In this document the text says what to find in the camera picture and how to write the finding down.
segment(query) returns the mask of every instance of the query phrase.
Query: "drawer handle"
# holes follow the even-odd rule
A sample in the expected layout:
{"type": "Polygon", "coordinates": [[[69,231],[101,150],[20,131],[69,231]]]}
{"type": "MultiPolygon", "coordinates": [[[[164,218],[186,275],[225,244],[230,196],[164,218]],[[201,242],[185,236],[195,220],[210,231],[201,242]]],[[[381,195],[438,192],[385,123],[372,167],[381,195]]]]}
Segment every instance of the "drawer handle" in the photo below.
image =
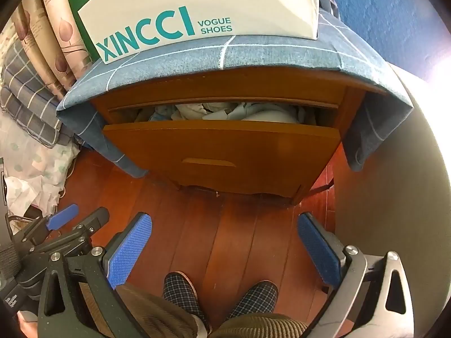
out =
{"type": "Polygon", "coordinates": [[[230,166],[232,168],[236,168],[236,165],[234,163],[231,163],[230,161],[225,161],[225,160],[186,158],[186,159],[183,159],[182,162],[188,163],[188,164],[230,166]]]}

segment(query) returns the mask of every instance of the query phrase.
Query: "blue gripper pad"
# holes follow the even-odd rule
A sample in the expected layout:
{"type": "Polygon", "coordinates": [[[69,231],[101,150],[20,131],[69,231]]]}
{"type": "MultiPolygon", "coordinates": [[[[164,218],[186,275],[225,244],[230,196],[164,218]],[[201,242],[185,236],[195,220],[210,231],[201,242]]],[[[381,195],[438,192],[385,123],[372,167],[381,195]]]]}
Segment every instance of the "blue gripper pad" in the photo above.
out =
{"type": "Polygon", "coordinates": [[[104,266],[107,263],[105,269],[112,288],[125,283],[151,234],[152,219],[148,214],[138,214],[120,235],[119,246],[105,254],[104,266]]]}
{"type": "Polygon", "coordinates": [[[323,282],[337,288],[341,283],[340,261],[305,214],[298,218],[298,235],[323,282]]]}
{"type": "Polygon", "coordinates": [[[64,210],[49,217],[47,221],[47,230],[58,230],[60,227],[66,225],[70,220],[78,215],[78,206],[74,203],[64,210]]]}

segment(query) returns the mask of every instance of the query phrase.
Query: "hand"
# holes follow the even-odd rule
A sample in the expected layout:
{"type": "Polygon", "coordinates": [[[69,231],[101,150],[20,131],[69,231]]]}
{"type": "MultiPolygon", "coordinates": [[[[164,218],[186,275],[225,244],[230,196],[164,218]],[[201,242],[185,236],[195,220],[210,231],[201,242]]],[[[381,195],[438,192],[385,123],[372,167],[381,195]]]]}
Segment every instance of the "hand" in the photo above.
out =
{"type": "Polygon", "coordinates": [[[22,330],[26,338],[37,338],[37,322],[25,321],[21,312],[17,313],[17,317],[19,318],[20,330],[22,330]]]}

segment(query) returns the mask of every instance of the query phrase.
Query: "wooden cabinet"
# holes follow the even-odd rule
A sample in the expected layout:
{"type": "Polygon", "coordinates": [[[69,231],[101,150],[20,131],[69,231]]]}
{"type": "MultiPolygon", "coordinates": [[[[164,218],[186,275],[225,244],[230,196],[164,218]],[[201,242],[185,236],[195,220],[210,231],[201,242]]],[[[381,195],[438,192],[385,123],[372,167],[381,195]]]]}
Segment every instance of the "wooden cabinet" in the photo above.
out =
{"type": "Polygon", "coordinates": [[[182,185],[268,193],[299,203],[346,134],[365,91],[337,72],[244,67],[124,86],[92,100],[105,135],[136,165],[182,185]],[[281,102],[321,109],[317,126],[251,121],[130,123],[127,111],[165,103],[281,102]]]}

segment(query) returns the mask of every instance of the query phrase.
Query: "blue wall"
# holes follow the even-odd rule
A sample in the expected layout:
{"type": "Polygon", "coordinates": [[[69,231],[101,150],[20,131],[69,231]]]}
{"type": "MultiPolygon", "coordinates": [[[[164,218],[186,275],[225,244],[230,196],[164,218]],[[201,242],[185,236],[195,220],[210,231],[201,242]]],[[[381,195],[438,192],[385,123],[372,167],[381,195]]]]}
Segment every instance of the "blue wall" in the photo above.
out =
{"type": "Polygon", "coordinates": [[[385,60],[428,80],[451,56],[451,35],[429,0],[336,0],[342,21],[385,60]]]}

